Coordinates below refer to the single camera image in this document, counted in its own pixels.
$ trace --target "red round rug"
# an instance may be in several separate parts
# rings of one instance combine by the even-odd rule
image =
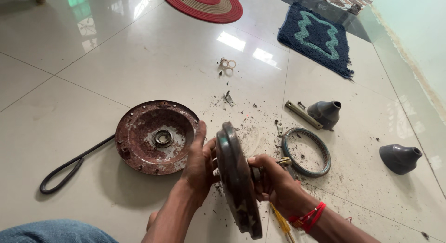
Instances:
[[[231,23],[243,14],[238,0],[166,0],[177,10],[213,23]]]

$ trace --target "bolt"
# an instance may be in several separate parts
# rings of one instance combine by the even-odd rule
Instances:
[[[298,105],[302,106],[302,108],[306,108],[300,101],[298,102]]]

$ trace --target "screwdriver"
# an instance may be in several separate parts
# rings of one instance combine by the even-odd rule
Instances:
[[[282,215],[279,213],[279,211],[276,210],[276,207],[270,202],[271,207],[274,209],[274,213],[276,214],[277,221],[279,222],[280,228],[282,229],[282,232],[288,234],[289,238],[291,239],[292,243],[294,242],[293,236],[291,236],[291,229],[288,226],[288,223],[286,222],[285,218],[282,217]]]

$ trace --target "red wrist band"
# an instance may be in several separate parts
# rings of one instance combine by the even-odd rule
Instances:
[[[288,221],[293,227],[302,227],[305,230],[305,233],[309,233],[311,227],[316,223],[316,221],[319,219],[319,217],[322,214],[322,211],[324,211],[325,203],[320,202],[319,205],[312,210],[311,212],[305,214],[302,217],[297,216],[290,216],[288,218]]]

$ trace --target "jeans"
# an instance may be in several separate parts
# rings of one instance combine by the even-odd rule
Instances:
[[[24,224],[0,232],[0,243],[118,243],[101,229],[71,219]]]

